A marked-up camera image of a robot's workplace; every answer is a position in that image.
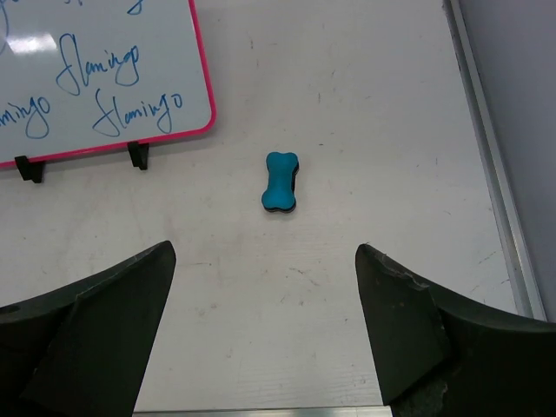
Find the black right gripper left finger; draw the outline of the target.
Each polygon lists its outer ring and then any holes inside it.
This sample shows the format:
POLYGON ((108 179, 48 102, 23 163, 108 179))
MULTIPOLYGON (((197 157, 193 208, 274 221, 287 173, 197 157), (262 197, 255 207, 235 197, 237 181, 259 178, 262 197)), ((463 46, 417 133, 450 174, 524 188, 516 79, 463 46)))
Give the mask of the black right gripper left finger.
POLYGON ((171 242, 1 308, 3 416, 130 416, 175 272, 171 242))

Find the pink-framed whiteboard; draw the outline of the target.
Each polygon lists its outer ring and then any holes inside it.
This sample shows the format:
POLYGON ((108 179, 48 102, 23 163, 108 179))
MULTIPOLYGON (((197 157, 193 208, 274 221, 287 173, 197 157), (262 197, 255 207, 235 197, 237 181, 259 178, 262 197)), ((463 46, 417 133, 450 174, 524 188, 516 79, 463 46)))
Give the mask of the pink-framed whiteboard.
POLYGON ((2 2, 4 167, 201 135, 215 119, 194 2, 2 2))

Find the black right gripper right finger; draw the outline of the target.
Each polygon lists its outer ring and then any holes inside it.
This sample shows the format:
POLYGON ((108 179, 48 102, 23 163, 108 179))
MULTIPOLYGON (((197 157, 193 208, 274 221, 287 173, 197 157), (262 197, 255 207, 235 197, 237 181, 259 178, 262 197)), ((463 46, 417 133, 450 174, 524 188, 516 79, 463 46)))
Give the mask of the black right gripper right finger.
POLYGON ((554 415, 551 322, 466 298, 367 244, 355 268, 382 402, 393 415, 554 415))

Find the blue bone-shaped eraser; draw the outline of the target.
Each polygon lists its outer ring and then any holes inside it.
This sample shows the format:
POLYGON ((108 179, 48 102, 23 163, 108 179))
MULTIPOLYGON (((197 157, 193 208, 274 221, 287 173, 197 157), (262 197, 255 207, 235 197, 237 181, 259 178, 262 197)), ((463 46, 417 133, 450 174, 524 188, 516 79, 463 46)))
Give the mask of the blue bone-shaped eraser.
POLYGON ((271 152, 266 158, 268 185, 261 204, 268 212, 290 213, 296 207, 295 178, 300 164, 295 153, 271 152))

